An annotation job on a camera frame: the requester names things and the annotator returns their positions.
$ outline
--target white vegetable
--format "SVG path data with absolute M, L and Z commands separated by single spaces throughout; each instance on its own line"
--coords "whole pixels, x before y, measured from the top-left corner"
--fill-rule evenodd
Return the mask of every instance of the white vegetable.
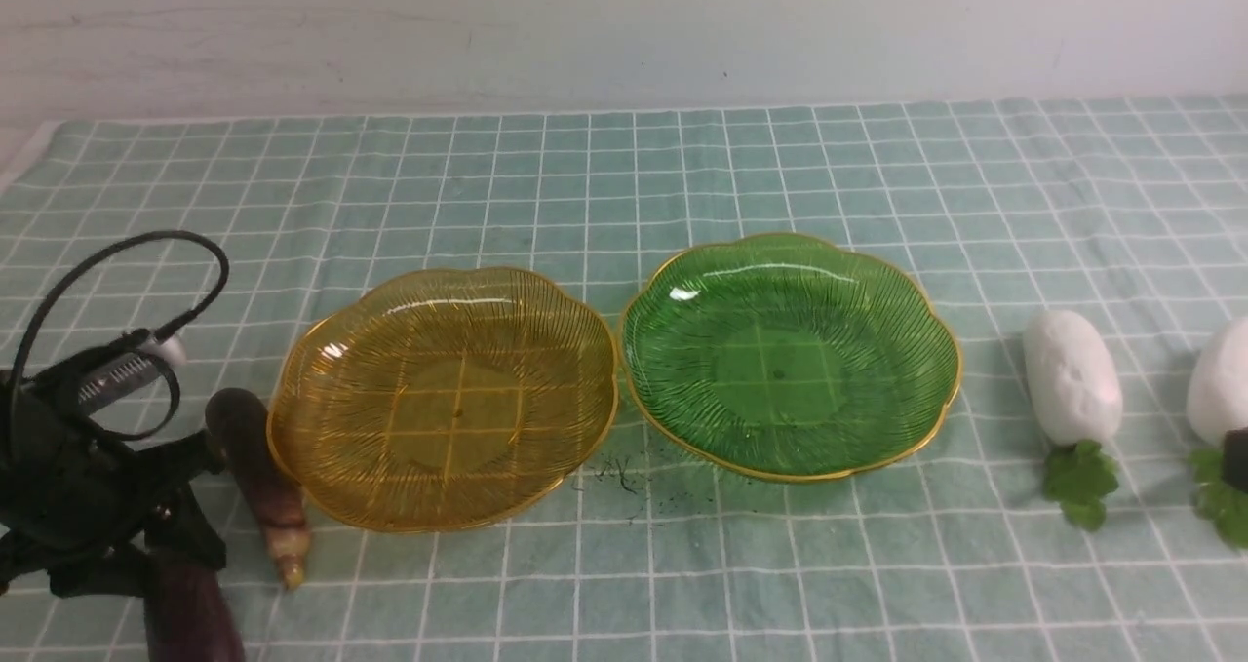
M 1122 425 L 1118 370 L 1101 333 L 1073 311 L 1043 311 L 1022 336 L 1040 427 L 1058 446 L 1104 443 Z
M 1248 319 L 1231 321 L 1201 351 L 1187 387 L 1187 420 L 1214 447 L 1227 431 L 1248 427 Z

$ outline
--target fake vegetable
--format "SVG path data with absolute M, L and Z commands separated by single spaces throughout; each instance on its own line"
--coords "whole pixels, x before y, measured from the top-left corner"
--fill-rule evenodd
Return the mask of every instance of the fake vegetable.
M 172 552 L 151 552 L 144 626 L 152 662 L 245 662 L 242 638 L 216 573 Z
M 1212 447 L 1192 452 L 1196 512 L 1232 547 L 1248 547 L 1248 319 L 1209 338 L 1192 370 L 1187 420 Z
M 255 393 L 223 388 L 203 411 L 208 433 L 223 452 L 242 496 L 265 537 L 268 556 L 282 583 L 295 590 L 303 583 L 305 558 L 312 543 L 303 495 L 277 470 L 268 452 L 268 410 Z
M 1103 452 L 1122 426 L 1122 387 L 1096 327 L 1073 311 L 1043 311 L 1023 332 L 1027 388 L 1041 430 L 1053 443 L 1043 497 L 1087 531 L 1104 525 L 1104 498 L 1118 488 L 1117 463 Z

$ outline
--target white wall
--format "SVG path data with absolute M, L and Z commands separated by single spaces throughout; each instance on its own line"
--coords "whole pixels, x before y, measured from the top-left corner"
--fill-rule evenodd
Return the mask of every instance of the white wall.
M 1248 0 L 0 0 L 0 127 L 1248 90 Z

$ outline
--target ribbed glass plate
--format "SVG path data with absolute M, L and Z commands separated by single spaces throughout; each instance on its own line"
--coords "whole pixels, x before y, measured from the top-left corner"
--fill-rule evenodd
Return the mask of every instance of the ribbed glass plate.
M 958 345 L 909 276 L 796 234 L 678 255 L 622 325 L 648 420 L 765 480 L 837 478 L 917 451 L 961 381 Z
M 533 272 L 428 270 L 312 329 L 270 447 L 308 498 L 376 531 L 484 525 L 583 463 L 615 416 L 605 321 Z

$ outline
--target green plate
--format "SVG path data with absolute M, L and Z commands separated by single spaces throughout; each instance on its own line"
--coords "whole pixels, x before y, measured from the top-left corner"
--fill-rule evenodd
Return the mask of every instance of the green plate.
M 953 333 L 905 272 L 796 234 L 681 252 L 622 325 L 646 418 L 764 480 L 832 480 L 911 455 L 962 377 Z

